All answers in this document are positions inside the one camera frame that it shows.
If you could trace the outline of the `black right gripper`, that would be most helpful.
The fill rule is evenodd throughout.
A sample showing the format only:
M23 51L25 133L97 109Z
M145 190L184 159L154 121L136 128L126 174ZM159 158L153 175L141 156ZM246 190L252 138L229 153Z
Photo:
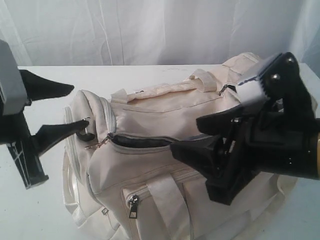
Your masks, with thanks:
M240 103L196 119L197 129L216 138L172 143L174 159L207 180L209 198L230 205L260 172L318 180L320 120L313 106L277 111L270 100Z

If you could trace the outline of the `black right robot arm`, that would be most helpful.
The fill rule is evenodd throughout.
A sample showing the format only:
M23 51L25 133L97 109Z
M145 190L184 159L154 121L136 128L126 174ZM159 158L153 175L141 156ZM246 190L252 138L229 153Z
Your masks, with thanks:
M172 156L205 177L211 201L230 205L261 172L317 180L320 121L309 97L239 104L199 117L204 138L173 143Z

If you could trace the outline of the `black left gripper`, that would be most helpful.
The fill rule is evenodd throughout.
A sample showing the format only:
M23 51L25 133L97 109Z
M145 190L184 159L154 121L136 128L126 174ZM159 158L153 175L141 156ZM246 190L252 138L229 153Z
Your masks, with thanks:
M20 75L31 101L65 97L75 88L74 85L48 80L25 69L20 70ZM42 125L31 136L23 112L4 115L4 103L0 102L0 144L6 145L26 189L39 186L49 179L37 153L46 153L88 125L89 121L85 119L58 125Z

